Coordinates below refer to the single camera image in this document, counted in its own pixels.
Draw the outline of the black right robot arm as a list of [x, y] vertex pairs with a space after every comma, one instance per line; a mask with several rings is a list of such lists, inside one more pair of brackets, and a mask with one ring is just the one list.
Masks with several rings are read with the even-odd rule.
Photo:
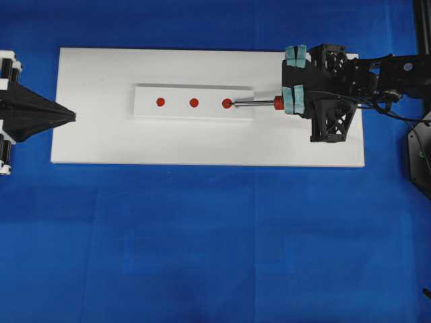
[[403, 96], [430, 97], [430, 55], [350, 59], [342, 45], [298, 45], [285, 50], [276, 107], [306, 116], [318, 100], [343, 100], [390, 110]]

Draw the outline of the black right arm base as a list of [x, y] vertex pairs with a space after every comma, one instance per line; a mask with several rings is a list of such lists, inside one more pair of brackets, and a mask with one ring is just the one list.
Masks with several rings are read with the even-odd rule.
[[407, 135], [409, 177], [430, 199], [430, 112], [424, 120], [413, 126]]

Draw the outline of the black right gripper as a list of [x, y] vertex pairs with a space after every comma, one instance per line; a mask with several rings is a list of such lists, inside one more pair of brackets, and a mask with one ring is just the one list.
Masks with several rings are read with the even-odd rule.
[[311, 48], [311, 62], [307, 65], [306, 54], [306, 45], [303, 44], [287, 46], [285, 49], [281, 94], [286, 114], [303, 117], [306, 100], [383, 100], [384, 94], [378, 85], [380, 68], [384, 61], [382, 57], [350, 59], [343, 46], [333, 44], [321, 44]]

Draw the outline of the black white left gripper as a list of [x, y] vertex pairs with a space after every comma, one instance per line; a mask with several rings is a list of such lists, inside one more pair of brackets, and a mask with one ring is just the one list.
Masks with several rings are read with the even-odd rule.
[[[1, 50], [1, 175], [11, 174], [11, 148], [32, 135], [76, 121], [76, 115], [66, 107], [50, 101], [18, 84], [22, 64], [12, 50]], [[70, 118], [60, 120], [24, 120], [11, 118], [11, 109], [55, 113]]]

